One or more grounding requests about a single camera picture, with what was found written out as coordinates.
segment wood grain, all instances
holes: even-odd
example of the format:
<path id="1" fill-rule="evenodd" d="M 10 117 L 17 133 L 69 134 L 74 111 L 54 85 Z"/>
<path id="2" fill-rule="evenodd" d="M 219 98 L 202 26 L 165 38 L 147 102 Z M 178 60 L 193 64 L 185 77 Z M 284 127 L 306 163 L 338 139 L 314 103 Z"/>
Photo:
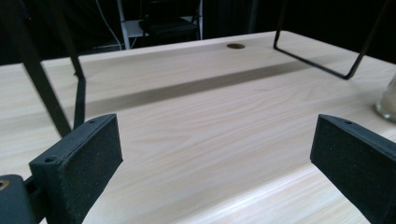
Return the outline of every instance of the wood grain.
<path id="1" fill-rule="evenodd" d="M 80 57 L 87 116 L 117 113 L 124 158 L 84 223 L 367 223 L 309 153 L 318 114 L 396 141 L 374 110 L 396 66 L 365 57 L 344 81 L 273 50 L 274 36 Z M 287 32 L 279 44 L 339 71 L 357 56 Z M 73 120 L 71 63 L 43 64 Z M 26 178 L 60 137 L 22 66 L 0 73 L 0 174 Z"/>

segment black curtain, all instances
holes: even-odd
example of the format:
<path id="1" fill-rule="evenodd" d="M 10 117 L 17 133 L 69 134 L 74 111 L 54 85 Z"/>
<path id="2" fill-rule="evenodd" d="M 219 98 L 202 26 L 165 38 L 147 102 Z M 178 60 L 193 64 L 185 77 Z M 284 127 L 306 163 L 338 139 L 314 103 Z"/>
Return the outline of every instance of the black curtain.
<path id="1" fill-rule="evenodd" d="M 289 0 L 284 30 L 360 51 L 384 2 Z M 274 31 L 282 0 L 254 3 L 253 0 L 204 0 L 204 38 Z M 391 1 L 367 54 L 396 63 L 396 1 Z"/>
<path id="2" fill-rule="evenodd" d="M 204 39 L 248 33 L 253 0 L 203 0 Z"/>
<path id="3" fill-rule="evenodd" d="M 111 40 L 95 0 L 59 0 L 78 51 L 91 49 Z M 121 38 L 120 16 L 115 0 L 98 0 L 110 27 Z M 64 45 L 45 0 L 21 0 L 25 23 L 43 60 L 65 57 Z M 0 30 L 0 64 L 18 63 L 14 46 Z"/>

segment clear glass jar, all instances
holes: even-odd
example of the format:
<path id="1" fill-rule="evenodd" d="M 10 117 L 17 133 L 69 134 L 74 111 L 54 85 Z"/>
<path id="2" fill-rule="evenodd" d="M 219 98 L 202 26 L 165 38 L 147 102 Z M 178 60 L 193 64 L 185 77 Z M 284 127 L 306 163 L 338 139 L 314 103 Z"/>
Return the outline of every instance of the clear glass jar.
<path id="1" fill-rule="evenodd" d="M 396 122 L 396 75 L 376 102 L 375 110 L 385 119 Z"/>

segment white cable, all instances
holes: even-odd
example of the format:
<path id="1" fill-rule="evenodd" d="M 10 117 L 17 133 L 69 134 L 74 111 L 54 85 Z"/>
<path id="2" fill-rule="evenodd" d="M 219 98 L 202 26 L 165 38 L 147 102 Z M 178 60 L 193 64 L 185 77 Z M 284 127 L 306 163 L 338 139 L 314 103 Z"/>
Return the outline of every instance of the white cable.
<path id="1" fill-rule="evenodd" d="M 103 21 L 105 22 L 105 25 L 107 26 L 107 28 L 110 31 L 110 33 L 114 36 L 114 39 L 116 39 L 117 43 L 119 44 L 120 50 L 122 50 L 122 46 L 121 46 L 121 43 L 120 43 L 119 39 L 117 38 L 117 36 L 114 34 L 113 30 L 108 25 L 108 23 L 106 21 L 106 18 L 105 18 L 105 15 L 103 15 L 102 9 L 101 9 L 100 4 L 99 4 L 99 0 L 96 0 L 96 5 L 98 6 L 99 13 L 100 13 Z"/>
<path id="2" fill-rule="evenodd" d="M 137 37 L 135 37 L 135 38 L 134 38 L 134 43 L 136 42 L 136 39 L 137 39 Z M 134 47 L 134 43 L 132 43 L 132 46 L 131 46 L 131 48 L 133 48 L 133 47 Z"/>

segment black metal rod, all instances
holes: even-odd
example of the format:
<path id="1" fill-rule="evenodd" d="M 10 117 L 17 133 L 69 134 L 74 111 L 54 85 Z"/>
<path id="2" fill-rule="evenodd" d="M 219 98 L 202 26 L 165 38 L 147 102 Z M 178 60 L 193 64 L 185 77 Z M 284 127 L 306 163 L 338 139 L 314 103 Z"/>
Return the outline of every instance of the black metal rod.
<path id="1" fill-rule="evenodd" d="M 298 56 L 296 54 L 290 53 L 290 52 L 288 52 L 286 50 L 283 50 L 283 49 L 279 48 L 277 43 L 278 43 L 278 40 L 280 38 L 280 33 L 282 31 L 283 23 L 284 23 L 284 20 L 285 20 L 287 2 L 288 2 L 288 0 L 283 0 L 282 1 L 282 7 L 281 7 L 281 10 L 280 10 L 278 24 L 277 24 L 277 29 L 276 29 L 276 37 L 275 37 L 275 40 L 274 40 L 274 49 L 276 49 L 276 50 L 278 50 L 278 51 L 280 51 L 282 53 L 285 53 L 285 54 L 289 55 L 290 57 L 293 57 L 293 58 L 295 58 L 295 59 L 297 59 L 297 60 L 299 60 L 299 61 L 301 61 L 303 63 L 307 63 L 307 64 L 309 64 L 311 66 L 314 66 L 314 67 L 316 67 L 318 69 L 321 69 L 321 70 L 323 70 L 323 71 L 325 71 L 327 73 L 330 73 L 330 74 L 332 74 L 334 76 L 340 77 L 340 78 L 345 79 L 345 80 L 349 80 L 349 79 L 353 78 L 353 76 L 355 75 L 355 73 L 358 70 L 358 67 L 359 67 L 359 65 L 361 63 L 361 59 L 366 54 L 367 49 L 370 47 L 370 45 L 371 45 L 371 43 L 373 41 L 373 38 L 374 38 L 374 36 L 376 34 L 376 31 L 378 29 L 378 26 L 379 26 L 379 24 L 381 23 L 381 21 L 384 18 L 384 15 L 385 15 L 385 12 L 386 12 L 386 10 L 388 8 L 390 0 L 387 0 L 384 3 L 384 6 L 382 6 L 381 11 L 378 14 L 378 17 L 377 17 L 377 19 L 375 21 L 375 24 L 373 25 L 373 28 L 371 29 L 370 34 L 367 36 L 367 38 L 366 38 L 366 40 L 364 42 L 364 45 L 361 48 L 361 51 L 359 53 L 358 58 L 352 64 L 352 67 L 350 68 L 349 72 L 346 75 L 343 75 L 343 74 L 341 74 L 339 72 L 336 72 L 336 71 L 334 71 L 334 70 L 332 70 L 332 69 L 330 69 L 328 67 L 320 65 L 318 63 L 311 62 L 311 61 L 309 61 L 307 59 L 304 59 L 304 58 L 302 58 L 302 57 L 300 57 L 300 56 Z"/>
<path id="2" fill-rule="evenodd" d="M 78 89 L 76 96 L 76 109 L 75 109 L 75 119 L 74 119 L 74 129 L 76 129 L 79 125 L 84 123 L 85 119 L 85 89 L 86 89 L 86 81 L 84 77 L 84 73 L 82 72 L 81 64 L 78 60 L 77 50 L 73 43 L 72 36 L 67 27 L 66 20 L 64 18 L 64 13 L 62 11 L 62 6 L 59 0 L 49 0 L 49 7 L 51 9 L 52 15 L 55 18 L 55 22 L 57 24 L 60 37 L 64 42 L 64 46 L 66 47 L 67 53 L 70 56 L 70 60 L 76 71 L 76 76 L 78 77 Z"/>
<path id="3" fill-rule="evenodd" d="M 0 8 L 2 10 L 0 26 L 11 39 L 59 134 L 61 137 L 65 137 L 71 132 L 71 128 L 41 66 L 41 60 L 33 40 L 23 23 L 19 2 L 2 0 L 0 1 Z"/>

